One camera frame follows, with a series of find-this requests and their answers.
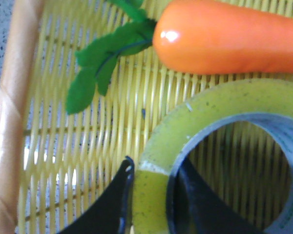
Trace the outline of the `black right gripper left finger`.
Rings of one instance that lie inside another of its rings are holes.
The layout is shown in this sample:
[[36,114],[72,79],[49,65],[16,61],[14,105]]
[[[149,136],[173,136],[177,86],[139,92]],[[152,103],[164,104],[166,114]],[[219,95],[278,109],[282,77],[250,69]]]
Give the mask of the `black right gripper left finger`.
[[134,161],[126,156],[100,197],[61,234],[128,234],[132,225]]

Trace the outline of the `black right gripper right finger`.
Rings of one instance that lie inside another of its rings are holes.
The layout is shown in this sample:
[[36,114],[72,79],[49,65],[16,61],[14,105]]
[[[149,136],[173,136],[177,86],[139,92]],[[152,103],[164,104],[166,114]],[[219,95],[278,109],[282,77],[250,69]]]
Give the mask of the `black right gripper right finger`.
[[188,158],[172,178],[174,234],[262,234],[223,202]]

